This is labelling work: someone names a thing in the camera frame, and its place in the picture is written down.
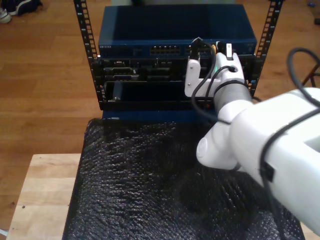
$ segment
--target wooden floor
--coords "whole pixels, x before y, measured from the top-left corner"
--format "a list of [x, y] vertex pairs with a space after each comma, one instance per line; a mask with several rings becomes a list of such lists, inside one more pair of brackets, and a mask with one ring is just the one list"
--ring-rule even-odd
[[[245, 5], [257, 39], [267, 0]], [[35, 13], [0, 25], [0, 229], [12, 216], [33, 154], [80, 153], [87, 122], [101, 117], [72, 0], [43, 0]], [[108, 0], [88, 0], [92, 30], [99, 39]], [[320, 27], [306, 3], [287, 0], [281, 10], [256, 95], [262, 99], [294, 88], [286, 67], [293, 47], [320, 55]], [[302, 77], [313, 67], [299, 55]]]

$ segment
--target black mounting bracket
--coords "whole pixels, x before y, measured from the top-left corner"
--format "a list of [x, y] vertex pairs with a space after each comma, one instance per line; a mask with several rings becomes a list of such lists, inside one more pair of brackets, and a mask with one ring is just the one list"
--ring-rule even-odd
[[270, 0], [269, 10], [266, 16], [262, 35], [255, 55], [252, 75], [250, 79], [248, 79], [249, 90], [252, 96], [255, 95], [255, 91], [267, 58], [267, 53], [270, 48], [272, 37], [275, 33], [276, 25], [283, 3], [284, 0]]
[[[262, 35], [257, 48], [254, 61], [250, 67], [251, 74], [247, 74], [248, 87], [252, 96], [254, 96], [260, 75], [267, 58], [271, 40], [274, 35], [280, 10], [284, 0], [269, 0], [270, 6], [264, 23]], [[87, 55], [96, 95], [98, 98], [100, 109], [108, 103], [102, 79], [102, 68], [98, 58], [97, 48], [89, 18], [89, 11], [86, 0], [73, 0], [79, 27]]]

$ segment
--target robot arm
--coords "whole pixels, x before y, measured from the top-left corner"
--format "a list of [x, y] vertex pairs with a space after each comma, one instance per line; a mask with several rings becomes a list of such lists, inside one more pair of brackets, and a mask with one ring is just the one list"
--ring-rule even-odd
[[[260, 173], [260, 156], [270, 137], [283, 126], [311, 113], [316, 106], [299, 90], [293, 90], [253, 104], [244, 83], [236, 53], [232, 60], [223, 53], [216, 55], [216, 66], [235, 66], [214, 80], [209, 96], [213, 97], [217, 117], [230, 124], [217, 122], [200, 140], [196, 149], [198, 161], [210, 168], [247, 172], [264, 186]], [[200, 64], [188, 61], [185, 94], [202, 81]], [[204, 97], [210, 79], [199, 89]], [[320, 101], [319, 88], [305, 88]], [[320, 235], [320, 114], [290, 128], [270, 146], [265, 156], [268, 186], [272, 195], [312, 231]]]

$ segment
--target black cable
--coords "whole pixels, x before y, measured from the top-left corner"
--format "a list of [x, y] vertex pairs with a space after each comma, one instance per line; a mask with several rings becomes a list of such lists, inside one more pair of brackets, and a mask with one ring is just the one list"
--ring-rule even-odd
[[224, 69], [228, 69], [230, 72], [233, 72], [233, 73], [236, 71], [236, 69], [235, 69], [233, 66], [222, 66], [222, 67], [220, 67], [220, 68], [214, 73], [214, 75], [213, 75], [212, 78], [211, 78], [211, 81], [210, 81], [210, 83], [209, 83], [209, 85], [208, 85], [208, 88], [207, 88], [207, 90], [206, 90], [206, 93], [205, 93], [205, 97], [206, 97], [206, 98], [209, 96], [209, 92], [210, 92], [211, 86], [212, 86], [212, 84], [214, 83], [215, 79], [217, 78], [218, 74], [219, 74], [222, 70], [224, 70]]
[[293, 58], [294, 58], [294, 55], [296, 53], [307, 53], [309, 54], [315, 61], [318, 65], [320, 65], [320, 59], [319, 57], [314, 53], [312, 52], [311, 50], [309, 49], [306, 49], [306, 48], [303, 48], [303, 47], [297, 47], [297, 48], [294, 48], [292, 49], [289, 54], [288, 54], [288, 57], [286, 59], [286, 64], [287, 64], [287, 67], [288, 67], [288, 71], [289, 71], [289, 75], [294, 83], [294, 85], [300, 90], [300, 92], [303, 94], [303, 96], [310, 102], [312, 103], [313, 105], [315, 105], [316, 107], [320, 108], [320, 102], [316, 99], [314, 99], [305, 89], [304, 89], [304, 86], [303, 84], [299, 81], [299, 79], [297, 78], [297, 75], [295, 73], [295, 70], [294, 70], [294, 64], [293, 64]]
[[256, 100], [256, 101], [258, 101], [258, 102], [262, 102], [262, 100], [261, 100], [259, 97], [257, 97], [257, 96], [253, 96], [252, 99], [253, 99], [253, 100]]
[[282, 128], [280, 128], [277, 132], [275, 132], [266, 142], [266, 144], [263, 146], [262, 148], [262, 152], [260, 155], [260, 175], [262, 177], [262, 182], [263, 182], [263, 186], [265, 188], [266, 194], [268, 196], [269, 202], [270, 202], [270, 206], [271, 206], [271, 210], [274, 216], [274, 221], [277, 225], [279, 234], [280, 234], [280, 238], [282, 240], [286, 240], [285, 237], [285, 233], [284, 233], [284, 229], [281, 226], [281, 217], [280, 214], [277, 210], [276, 207], [276, 203], [275, 203], [275, 199], [273, 197], [269, 182], [268, 182], [268, 177], [267, 177], [267, 163], [266, 163], [266, 155], [267, 152], [269, 150], [269, 148], [272, 146], [272, 144], [282, 135], [284, 134], [286, 131], [288, 131], [289, 129], [291, 129], [292, 127], [296, 126], [297, 124], [307, 120], [308, 118], [311, 118], [312, 116], [316, 115], [316, 114], [320, 114], [320, 101], [314, 99], [303, 87], [303, 84], [298, 80], [295, 71], [294, 71], [294, 65], [293, 65], [293, 57], [295, 53], [298, 52], [303, 52], [303, 53], [307, 53], [309, 54], [311, 57], [313, 57], [313, 59], [316, 60], [317, 64], [320, 64], [320, 59], [310, 50], [306, 49], [306, 48], [294, 48], [290, 51], [290, 53], [288, 54], [287, 57], [287, 68], [288, 68], [288, 72], [289, 75], [293, 81], [293, 83], [295, 84], [295, 86], [300, 90], [300, 92], [304, 95], [304, 97], [313, 105], [315, 105], [317, 107], [316, 110], [313, 110], [303, 116], [298, 117], [297, 119], [295, 119], [294, 121], [290, 122], [288, 125], [283, 126]]
[[227, 124], [227, 125], [230, 125], [231, 123], [230, 122], [227, 122], [227, 121], [224, 121], [224, 120], [221, 120], [221, 119], [218, 119], [215, 115], [213, 114], [210, 114], [204, 110], [202, 110], [198, 105], [197, 105], [197, 102], [196, 102], [196, 94], [197, 92], [199, 91], [199, 89], [203, 86], [203, 84], [205, 84], [205, 82], [208, 80], [208, 78], [211, 76], [212, 72], [214, 71], [214, 68], [215, 68], [215, 65], [216, 65], [216, 53], [213, 49], [213, 47], [201, 40], [201, 42], [206, 45], [207, 47], [210, 48], [210, 53], [211, 53], [211, 59], [212, 59], [212, 65], [211, 65], [211, 68], [208, 72], [208, 74], [205, 76], [205, 78], [196, 86], [196, 88], [194, 89], [192, 95], [191, 95], [191, 103], [192, 103], [192, 106], [193, 108], [197, 111], [198, 114], [208, 118], [209, 120], [211, 120], [212, 122], [216, 123], [216, 122], [221, 122], [221, 123], [224, 123], [224, 124]]

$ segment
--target cable plug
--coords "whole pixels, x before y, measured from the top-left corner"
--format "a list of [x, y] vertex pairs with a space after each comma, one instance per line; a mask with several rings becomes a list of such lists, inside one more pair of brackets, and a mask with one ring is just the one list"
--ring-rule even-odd
[[194, 60], [198, 60], [199, 59], [199, 48], [201, 46], [201, 43], [203, 42], [203, 39], [201, 37], [197, 37], [196, 39], [194, 39], [191, 43], [191, 51], [190, 51], [190, 55], [189, 58], [190, 59], [194, 59]]

